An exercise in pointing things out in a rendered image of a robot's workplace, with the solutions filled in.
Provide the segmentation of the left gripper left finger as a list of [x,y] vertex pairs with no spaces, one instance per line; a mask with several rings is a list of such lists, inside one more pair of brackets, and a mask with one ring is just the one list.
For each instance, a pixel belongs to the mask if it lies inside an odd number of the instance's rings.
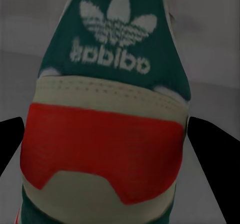
[[24,132],[21,117],[0,122],[0,176],[23,141]]

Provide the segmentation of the gym shoe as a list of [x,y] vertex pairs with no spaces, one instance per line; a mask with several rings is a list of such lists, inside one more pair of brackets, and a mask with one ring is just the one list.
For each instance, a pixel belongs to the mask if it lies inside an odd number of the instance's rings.
[[67,0],[41,63],[14,224],[169,224],[191,90],[167,0]]

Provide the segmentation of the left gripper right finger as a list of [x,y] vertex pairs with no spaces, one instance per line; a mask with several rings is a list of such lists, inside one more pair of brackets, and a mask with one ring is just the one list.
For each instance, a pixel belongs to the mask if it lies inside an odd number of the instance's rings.
[[187,135],[227,224],[240,224],[240,141],[196,117]]

